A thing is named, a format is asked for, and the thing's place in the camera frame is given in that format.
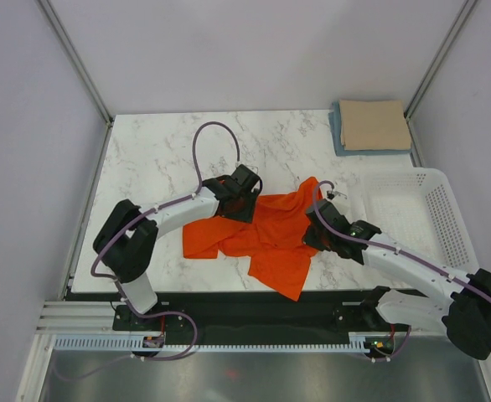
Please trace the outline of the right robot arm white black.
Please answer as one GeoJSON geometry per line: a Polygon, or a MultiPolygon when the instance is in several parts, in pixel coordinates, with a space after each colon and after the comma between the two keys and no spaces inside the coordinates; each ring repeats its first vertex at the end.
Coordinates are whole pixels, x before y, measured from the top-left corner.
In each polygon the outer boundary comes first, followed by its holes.
{"type": "Polygon", "coordinates": [[[419,293],[377,286],[362,303],[361,319],[370,329],[385,324],[441,332],[471,358],[491,354],[491,272],[460,271],[416,255],[363,220],[350,223],[327,199],[306,211],[303,242],[359,265],[394,276],[419,293]]]}

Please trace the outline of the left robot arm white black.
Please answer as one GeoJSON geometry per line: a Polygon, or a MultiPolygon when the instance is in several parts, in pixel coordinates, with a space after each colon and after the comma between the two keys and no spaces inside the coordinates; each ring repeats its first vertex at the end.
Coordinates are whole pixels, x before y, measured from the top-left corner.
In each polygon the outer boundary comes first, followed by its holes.
{"type": "Polygon", "coordinates": [[[250,224],[262,189],[261,178],[240,164],[231,175],[202,180],[193,193],[145,212],[123,199],[93,241],[97,257],[91,274],[97,275],[100,263],[108,267],[117,289],[132,306],[132,320],[143,329],[155,328],[162,315],[147,268],[157,240],[201,219],[222,217],[250,224]]]}

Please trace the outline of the orange t shirt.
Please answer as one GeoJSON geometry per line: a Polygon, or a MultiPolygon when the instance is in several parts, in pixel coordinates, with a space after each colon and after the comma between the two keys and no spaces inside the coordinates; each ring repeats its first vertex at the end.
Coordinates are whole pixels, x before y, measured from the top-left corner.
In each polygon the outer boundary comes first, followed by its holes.
{"type": "Polygon", "coordinates": [[[318,180],[310,177],[295,192],[261,195],[250,224],[216,216],[185,225],[183,257],[249,256],[249,276],[296,302],[311,259],[318,253],[302,241],[309,226],[306,210],[321,198],[317,184],[318,180]]]}

